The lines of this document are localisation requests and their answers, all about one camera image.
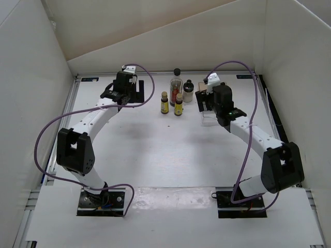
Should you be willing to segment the white powder jar black cap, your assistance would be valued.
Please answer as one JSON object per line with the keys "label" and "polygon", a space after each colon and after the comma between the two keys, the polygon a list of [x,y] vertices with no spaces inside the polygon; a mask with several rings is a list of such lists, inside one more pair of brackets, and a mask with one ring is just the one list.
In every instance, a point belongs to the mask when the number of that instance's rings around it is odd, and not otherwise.
{"label": "white powder jar black cap", "polygon": [[183,101],[189,103],[193,99],[194,84],[191,80],[187,80],[183,84]]}

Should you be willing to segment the tall clear chili bottle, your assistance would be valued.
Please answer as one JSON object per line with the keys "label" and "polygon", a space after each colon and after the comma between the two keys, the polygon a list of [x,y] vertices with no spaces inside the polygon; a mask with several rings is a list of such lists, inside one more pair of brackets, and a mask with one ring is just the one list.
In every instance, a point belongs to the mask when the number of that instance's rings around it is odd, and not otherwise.
{"label": "tall clear chili bottle", "polygon": [[180,78],[181,70],[179,68],[175,68],[174,76],[170,80],[170,105],[174,106],[176,102],[176,96],[177,94],[182,93],[182,86],[183,86],[183,80]]}

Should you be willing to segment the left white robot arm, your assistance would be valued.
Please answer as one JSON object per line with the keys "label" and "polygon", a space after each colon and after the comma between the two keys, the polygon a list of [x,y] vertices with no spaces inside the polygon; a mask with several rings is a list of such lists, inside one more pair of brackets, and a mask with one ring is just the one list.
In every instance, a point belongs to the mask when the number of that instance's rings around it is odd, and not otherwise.
{"label": "left white robot arm", "polygon": [[95,154],[93,141],[106,123],[115,116],[123,105],[144,102],[143,81],[139,81],[135,66],[127,66],[119,71],[113,83],[108,85],[96,104],[96,109],[89,111],[76,125],[69,129],[62,128],[57,135],[56,162],[71,172],[84,190],[91,194],[91,201],[97,207],[107,204],[109,195],[103,191],[107,187],[94,169]]}

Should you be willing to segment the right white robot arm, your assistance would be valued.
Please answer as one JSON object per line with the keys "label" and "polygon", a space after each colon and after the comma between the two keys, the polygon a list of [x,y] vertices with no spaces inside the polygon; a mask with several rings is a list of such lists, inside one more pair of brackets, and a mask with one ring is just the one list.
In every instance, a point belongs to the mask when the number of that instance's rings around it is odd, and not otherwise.
{"label": "right white robot arm", "polygon": [[259,175],[240,180],[234,188],[232,200],[243,207],[251,197],[264,193],[276,194],[301,183],[305,179],[299,147],[278,140],[250,123],[246,113],[234,106],[232,90],[225,83],[195,93],[200,112],[213,111],[218,123],[229,133],[239,137],[262,159]]}

